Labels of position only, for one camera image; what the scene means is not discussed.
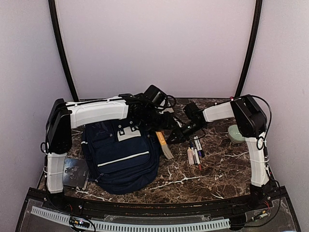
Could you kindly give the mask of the orange Treehouse book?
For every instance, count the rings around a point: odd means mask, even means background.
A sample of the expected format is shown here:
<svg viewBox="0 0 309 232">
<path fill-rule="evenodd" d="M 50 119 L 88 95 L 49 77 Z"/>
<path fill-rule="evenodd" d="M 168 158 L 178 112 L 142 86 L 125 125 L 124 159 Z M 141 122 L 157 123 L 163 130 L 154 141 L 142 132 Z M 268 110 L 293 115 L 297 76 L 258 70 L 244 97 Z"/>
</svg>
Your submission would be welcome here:
<svg viewBox="0 0 309 232">
<path fill-rule="evenodd" d="M 163 154 L 165 155 L 165 157 L 166 157 L 168 160 L 174 158 L 174 156 L 172 155 L 172 153 L 171 153 L 171 151 L 170 151 L 170 149 L 169 149 L 169 147 L 168 147 L 168 145 L 167 145 L 167 142 L 166 142 L 166 140 L 165 140 L 165 138 L 164 138 L 163 133 L 160 132 L 160 131 L 156 131 L 155 133 L 156 133 L 156 135 L 157 135 L 157 138 L 158 138 L 158 140 L 159 140 L 159 143 L 160 143 L 160 145 L 161 145 L 161 148 L 162 148 L 162 151 L 163 151 Z"/>
</svg>

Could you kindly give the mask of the navy blue student backpack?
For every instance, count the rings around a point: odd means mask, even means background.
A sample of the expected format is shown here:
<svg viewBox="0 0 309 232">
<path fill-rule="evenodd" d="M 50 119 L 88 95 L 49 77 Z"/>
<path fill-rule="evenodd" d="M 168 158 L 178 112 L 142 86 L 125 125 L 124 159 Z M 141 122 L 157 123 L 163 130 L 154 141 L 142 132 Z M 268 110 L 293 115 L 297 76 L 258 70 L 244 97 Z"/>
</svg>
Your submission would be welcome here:
<svg viewBox="0 0 309 232">
<path fill-rule="evenodd" d="M 87 124 L 81 146 L 91 178 L 110 194 L 140 190 L 157 177 L 157 135 L 131 119 Z"/>
</svg>

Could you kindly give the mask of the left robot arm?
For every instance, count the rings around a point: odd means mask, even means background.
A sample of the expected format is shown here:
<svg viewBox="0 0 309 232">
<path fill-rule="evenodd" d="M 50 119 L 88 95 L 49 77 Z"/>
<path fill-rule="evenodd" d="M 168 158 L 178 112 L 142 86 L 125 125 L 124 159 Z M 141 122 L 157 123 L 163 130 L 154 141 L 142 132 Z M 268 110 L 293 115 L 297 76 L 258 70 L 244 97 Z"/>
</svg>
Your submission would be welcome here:
<svg viewBox="0 0 309 232">
<path fill-rule="evenodd" d="M 78 127 L 84 127 L 81 146 L 90 175 L 101 188 L 121 195 L 150 184 L 162 152 L 157 134 L 178 126 L 168 109 L 168 96 L 151 98 L 144 93 L 80 102 L 56 100 L 44 142 L 49 203 L 58 211 L 68 207 L 68 199 L 60 193 L 71 132 Z"/>
</svg>

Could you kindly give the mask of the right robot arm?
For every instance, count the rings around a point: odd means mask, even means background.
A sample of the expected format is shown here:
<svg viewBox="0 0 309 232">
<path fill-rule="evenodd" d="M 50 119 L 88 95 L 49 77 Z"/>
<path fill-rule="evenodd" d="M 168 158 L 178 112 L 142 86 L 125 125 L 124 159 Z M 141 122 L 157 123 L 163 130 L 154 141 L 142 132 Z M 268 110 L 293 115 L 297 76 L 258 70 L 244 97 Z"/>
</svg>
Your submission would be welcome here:
<svg viewBox="0 0 309 232">
<path fill-rule="evenodd" d="M 199 109 L 190 103 L 183 109 L 189 123 L 173 128 L 167 139 L 168 144 L 179 144 L 188 140 L 208 123 L 226 118 L 234 118 L 240 134 L 245 138 L 251 163 L 251 185 L 263 187 L 269 182 L 266 135 L 268 132 L 267 116 L 256 102 L 261 99 L 254 95 L 233 98 L 205 109 Z"/>
</svg>

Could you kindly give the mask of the white marker black cap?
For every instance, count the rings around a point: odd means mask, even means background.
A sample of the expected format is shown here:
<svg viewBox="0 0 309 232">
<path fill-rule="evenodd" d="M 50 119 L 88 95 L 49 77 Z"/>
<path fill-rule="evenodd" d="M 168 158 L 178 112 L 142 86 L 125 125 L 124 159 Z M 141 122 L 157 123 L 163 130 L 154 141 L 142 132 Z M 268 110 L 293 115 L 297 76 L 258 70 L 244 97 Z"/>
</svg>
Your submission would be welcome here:
<svg viewBox="0 0 309 232">
<path fill-rule="evenodd" d="M 196 148 L 197 148 L 197 152 L 198 152 L 198 155 L 201 157 L 201 158 L 204 158 L 205 157 L 205 153 L 201 147 L 201 143 L 199 141 L 199 138 L 197 136 L 194 137 L 194 142 L 195 142 L 195 145 L 196 145 Z"/>
</svg>

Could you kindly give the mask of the white marker purple cap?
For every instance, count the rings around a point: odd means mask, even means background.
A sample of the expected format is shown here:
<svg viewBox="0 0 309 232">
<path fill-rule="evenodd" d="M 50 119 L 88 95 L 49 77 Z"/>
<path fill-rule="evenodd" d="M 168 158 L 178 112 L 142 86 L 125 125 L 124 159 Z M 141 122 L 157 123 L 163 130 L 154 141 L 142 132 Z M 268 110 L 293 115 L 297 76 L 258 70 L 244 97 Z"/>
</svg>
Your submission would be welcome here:
<svg viewBox="0 0 309 232">
<path fill-rule="evenodd" d="M 200 163 L 200 160 L 199 160 L 199 155 L 198 155 L 198 152 L 197 152 L 197 149 L 196 149 L 196 148 L 194 149 L 194 154 L 195 154 L 195 159 L 196 159 L 198 168 L 199 168 L 199 170 L 201 171 L 201 170 L 202 170 L 202 167 L 201 167 L 201 163 Z"/>
</svg>

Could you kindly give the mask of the green ceramic bowl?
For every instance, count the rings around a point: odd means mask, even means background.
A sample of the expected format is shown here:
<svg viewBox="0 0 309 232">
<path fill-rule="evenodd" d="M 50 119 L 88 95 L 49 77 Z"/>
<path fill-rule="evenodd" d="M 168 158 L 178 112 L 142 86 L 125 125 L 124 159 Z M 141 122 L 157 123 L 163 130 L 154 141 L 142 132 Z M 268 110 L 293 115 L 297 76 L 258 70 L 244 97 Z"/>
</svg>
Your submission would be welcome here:
<svg viewBox="0 0 309 232">
<path fill-rule="evenodd" d="M 245 142 L 245 138 L 239 132 L 237 125 L 232 125 L 228 128 L 228 137 L 231 140 L 231 142 L 235 144 Z"/>
</svg>

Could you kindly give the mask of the dark Wuthering Heights book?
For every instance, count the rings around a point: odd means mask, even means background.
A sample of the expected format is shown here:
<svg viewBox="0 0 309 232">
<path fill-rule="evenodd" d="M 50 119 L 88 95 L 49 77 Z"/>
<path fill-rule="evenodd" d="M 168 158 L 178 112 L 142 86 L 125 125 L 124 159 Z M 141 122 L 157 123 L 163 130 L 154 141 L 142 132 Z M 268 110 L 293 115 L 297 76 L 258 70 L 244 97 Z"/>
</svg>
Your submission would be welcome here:
<svg viewBox="0 0 309 232">
<path fill-rule="evenodd" d="M 89 168 L 83 159 L 65 158 L 63 185 L 85 190 L 89 179 Z"/>
</svg>

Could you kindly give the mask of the black front rail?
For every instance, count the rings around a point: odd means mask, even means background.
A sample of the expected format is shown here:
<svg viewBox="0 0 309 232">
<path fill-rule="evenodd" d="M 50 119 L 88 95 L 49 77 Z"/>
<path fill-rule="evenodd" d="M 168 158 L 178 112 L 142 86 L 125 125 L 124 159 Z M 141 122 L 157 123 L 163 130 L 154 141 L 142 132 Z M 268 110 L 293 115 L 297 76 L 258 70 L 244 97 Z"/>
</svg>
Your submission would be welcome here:
<svg viewBox="0 0 309 232">
<path fill-rule="evenodd" d="M 73 213 L 85 218 L 102 218 L 111 214 L 129 217 L 182 217 L 194 215 L 210 215 L 211 218 L 224 217 L 237 219 L 246 217 L 250 212 L 256 213 L 267 208 L 265 202 L 259 203 L 256 209 L 251 209 L 247 203 L 249 196 L 239 196 L 230 199 L 220 199 L 204 202 L 185 203 L 118 203 L 75 190 L 72 196 L 64 195 L 63 212 Z"/>
</svg>

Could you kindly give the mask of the left black frame post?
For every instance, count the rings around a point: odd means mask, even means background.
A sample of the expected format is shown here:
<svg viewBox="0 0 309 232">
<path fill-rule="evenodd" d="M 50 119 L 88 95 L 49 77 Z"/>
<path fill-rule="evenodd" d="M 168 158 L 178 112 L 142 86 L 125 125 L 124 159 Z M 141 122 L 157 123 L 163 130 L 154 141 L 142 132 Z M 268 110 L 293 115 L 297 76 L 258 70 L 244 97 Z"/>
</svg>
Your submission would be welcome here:
<svg viewBox="0 0 309 232">
<path fill-rule="evenodd" d="M 73 82 L 73 78 L 72 78 L 72 75 L 71 75 L 71 72 L 70 72 L 69 63 L 68 63 L 68 60 L 67 60 L 67 56 L 66 56 L 62 36 L 61 36 L 60 24 L 59 24 L 58 15 L 57 15 L 57 9 L 56 9 L 56 1 L 55 0 L 49 0 L 48 5 L 49 5 L 49 11 L 50 11 L 50 17 L 51 17 L 51 21 L 52 21 L 54 36 L 55 36 L 55 40 L 56 40 L 56 45 L 57 45 L 57 49 L 58 49 L 58 54 L 59 54 L 59 57 L 60 57 L 60 61 L 61 61 L 61 64 L 62 64 L 64 75 L 65 75 L 65 78 L 66 78 L 66 82 L 67 82 L 67 85 L 69 87 L 72 99 L 75 102 L 77 102 L 77 101 L 79 101 L 79 98 L 78 98 L 78 94 L 77 94 L 77 91 L 76 91 L 76 88 L 75 88 L 75 85 L 74 85 L 74 82 Z"/>
</svg>

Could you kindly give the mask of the black frame post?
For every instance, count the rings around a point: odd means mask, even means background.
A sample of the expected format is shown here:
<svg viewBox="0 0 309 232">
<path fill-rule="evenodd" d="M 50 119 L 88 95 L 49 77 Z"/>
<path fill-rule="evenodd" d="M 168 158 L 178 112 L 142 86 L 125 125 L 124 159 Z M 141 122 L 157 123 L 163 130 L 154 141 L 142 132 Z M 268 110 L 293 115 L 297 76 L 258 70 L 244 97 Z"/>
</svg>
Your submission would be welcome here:
<svg viewBox="0 0 309 232">
<path fill-rule="evenodd" d="M 71 72 L 70 72 L 69 63 L 68 63 L 68 60 L 67 60 L 67 56 L 66 56 L 62 36 L 61 36 L 60 24 L 59 24 L 58 15 L 57 15 L 57 9 L 56 9 L 56 1 L 55 0 L 49 0 L 48 5 L 49 5 L 49 11 L 50 11 L 50 17 L 51 17 L 51 21 L 52 21 L 54 36 L 55 36 L 55 40 L 56 40 L 56 45 L 57 45 L 57 49 L 58 49 L 58 54 L 59 54 L 59 57 L 60 57 L 60 61 L 61 61 L 61 64 L 62 64 L 64 75 L 65 75 L 65 78 L 66 78 L 66 82 L 67 82 L 67 85 L 69 87 L 72 99 L 75 102 L 77 102 L 77 101 L 79 101 L 79 98 L 78 98 L 78 94 L 77 94 L 77 91 L 76 91 L 76 88 L 75 88 L 75 85 L 74 85 L 74 82 L 73 82 L 73 78 L 72 78 L 72 75 L 71 75 Z"/>
<path fill-rule="evenodd" d="M 261 17 L 261 12 L 262 12 L 262 6 L 263 6 L 262 0 L 256 0 L 255 1 L 255 8 L 254 8 L 254 14 L 253 14 L 253 22 L 252 22 L 251 33 L 250 33 L 250 37 L 249 37 L 249 41 L 248 41 L 248 47 L 247 47 L 243 67 L 242 67 L 241 74 L 240 74 L 240 77 L 239 77 L 239 82 L 238 82 L 238 85 L 237 85 L 237 88 L 236 88 L 235 97 L 241 96 L 245 82 L 246 82 L 249 67 L 250 67 L 250 64 L 251 64 L 252 57 L 253 57 L 253 51 L 254 51 L 255 42 L 256 42 L 257 33 L 258 33 L 260 17 Z"/>
</svg>

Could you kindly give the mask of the right black frame post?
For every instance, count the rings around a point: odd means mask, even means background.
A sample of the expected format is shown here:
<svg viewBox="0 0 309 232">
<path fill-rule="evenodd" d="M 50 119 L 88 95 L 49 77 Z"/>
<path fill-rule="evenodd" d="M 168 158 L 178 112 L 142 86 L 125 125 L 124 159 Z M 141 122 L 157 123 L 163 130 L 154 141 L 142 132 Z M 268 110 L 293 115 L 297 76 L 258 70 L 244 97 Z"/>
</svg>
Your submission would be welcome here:
<svg viewBox="0 0 309 232">
<path fill-rule="evenodd" d="M 255 42 L 256 42 L 257 33 L 258 33 L 260 17 L 261 17 L 261 12 L 262 12 L 262 6 L 263 6 L 262 0 L 256 0 L 255 1 L 255 8 L 254 8 L 254 14 L 253 14 L 253 22 L 252 22 L 251 33 L 250 33 L 250 37 L 249 37 L 249 41 L 248 41 L 248 47 L 247 47 L 243 67 L 242 67 L 241 74 L 240 74 L 240 77 L 239 77 L 239 82 L 238 82 L 238 85 L 237 85 L 237 88 L 236 88 L 235 97 L 241 96 L 245 82 L 246 82 L 249 67 L 250 67 L 250 64 L 251 64 L 252 57 L 253 57 L 253 51 L 254 51 Z"/>
</svg>

